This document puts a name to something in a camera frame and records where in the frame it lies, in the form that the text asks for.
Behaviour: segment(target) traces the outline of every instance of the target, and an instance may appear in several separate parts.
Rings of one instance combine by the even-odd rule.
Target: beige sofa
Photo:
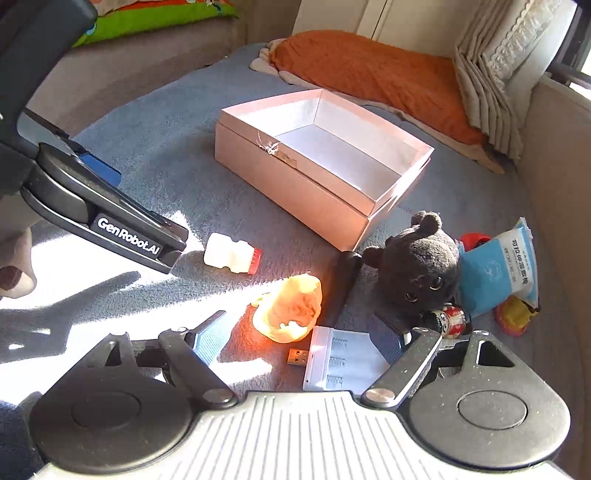
[[[291,33],[299,0],[238,0],[240,19],[212,18],[74,48],[29,108],[69,134],[141,95],[210,65],[246,43]]]
[[[591,100],[543,77],[532,92],[523,129],[525,149],[519,165],[540,229],[556,263],[570,303],[572,319],[556,318],[555,335],[571,328],[579,343],[584,392],[570,407],[579,415],[567,448],[569,473],[591,478],[591,336],[589,305],[591,281]],[[568,354],[550,352],[549,368]]]

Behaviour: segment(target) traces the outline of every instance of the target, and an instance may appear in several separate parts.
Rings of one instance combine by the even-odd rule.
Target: green cushion
[[[226,2],[197,0],[188,3],[186,0],[164,0],[162,5],[158,3],[160,2],[138,2],[99,17],[95,26],[82,35],[74,46],[172,25],[188,24],[206,18],[237,17],[236,9]]]

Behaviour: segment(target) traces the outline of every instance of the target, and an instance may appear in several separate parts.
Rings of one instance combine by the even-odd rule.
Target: pink box
[[[216,125],[216,160],[341,251],[388,215],[433,150],[322,89],[225,108]]]

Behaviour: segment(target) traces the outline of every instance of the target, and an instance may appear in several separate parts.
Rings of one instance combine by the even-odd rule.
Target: blue snack bag
[[[460,295],[472,316],[492,310],[515,295],[538,308],[538,268],[531,230],[524,218],[515,228],[489,242],[464,251],[460,245]]]

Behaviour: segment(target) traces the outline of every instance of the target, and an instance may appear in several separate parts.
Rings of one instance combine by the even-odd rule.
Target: small red can
[[[442,310],[431,310],[423,314],[425,327],[441,333],[443,338],[454,339],[466,333],[466,314],[460,307],[446,303]]]

